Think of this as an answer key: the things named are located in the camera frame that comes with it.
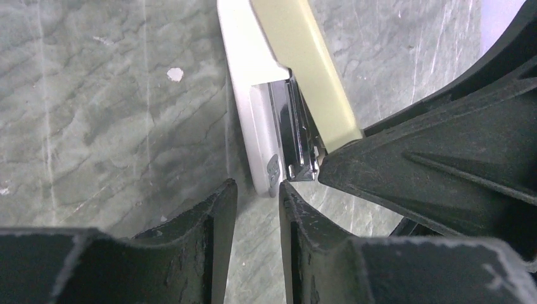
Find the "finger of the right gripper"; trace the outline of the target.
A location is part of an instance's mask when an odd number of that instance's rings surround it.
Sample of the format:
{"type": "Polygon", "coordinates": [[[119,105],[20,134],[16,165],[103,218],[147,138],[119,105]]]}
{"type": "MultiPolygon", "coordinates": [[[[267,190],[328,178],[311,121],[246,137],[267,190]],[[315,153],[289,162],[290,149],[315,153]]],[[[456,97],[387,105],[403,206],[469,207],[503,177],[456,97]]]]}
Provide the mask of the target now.
{"type": "Polygon", "coordinates": [[[404,108],[380,122],[367,127],[365,136],[423,115],[476,92],[536,56],[536,1],[526,1],[505,32],[492,47],[465,73],[442,89],[404,108]]]}
{"type": "Polygon", "coordinates": [[[536,259],[536,60],[327,156],[321,183],[536,259]]]}

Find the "beige white stapler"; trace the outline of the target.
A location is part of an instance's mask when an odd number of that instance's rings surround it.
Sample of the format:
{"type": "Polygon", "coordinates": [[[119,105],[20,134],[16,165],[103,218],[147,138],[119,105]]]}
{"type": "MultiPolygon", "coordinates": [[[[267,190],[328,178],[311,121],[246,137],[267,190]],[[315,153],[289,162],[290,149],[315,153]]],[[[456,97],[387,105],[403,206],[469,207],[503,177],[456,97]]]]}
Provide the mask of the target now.
{"type": "Polygon", "coordinates": [[[315,180],[363,132],[309,2],[219,0],[217,12],[256,192],[315,180]]]}

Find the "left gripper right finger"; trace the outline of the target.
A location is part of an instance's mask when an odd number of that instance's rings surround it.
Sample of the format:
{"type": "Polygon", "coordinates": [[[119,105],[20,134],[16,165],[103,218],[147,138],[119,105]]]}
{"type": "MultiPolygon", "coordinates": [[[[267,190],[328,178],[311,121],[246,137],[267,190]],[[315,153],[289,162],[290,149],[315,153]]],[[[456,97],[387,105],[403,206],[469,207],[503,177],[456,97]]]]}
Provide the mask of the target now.
{"type": "Polygon", "coordinates": [[[288,303],[535,303],[507,243],[472,237],[359,237],[279,190],[288,303]]]}

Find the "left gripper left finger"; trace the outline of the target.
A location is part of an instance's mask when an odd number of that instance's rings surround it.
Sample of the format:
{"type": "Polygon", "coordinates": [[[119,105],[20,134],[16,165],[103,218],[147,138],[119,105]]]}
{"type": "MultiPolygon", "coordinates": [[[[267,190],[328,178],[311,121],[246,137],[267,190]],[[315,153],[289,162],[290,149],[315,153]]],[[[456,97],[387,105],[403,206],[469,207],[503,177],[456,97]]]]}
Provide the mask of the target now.
{"type": "Polygon", "coordinates": [[[2,303],[222,303],[237,184],[133,238],[95,228],[1,229],[2,303]]]}

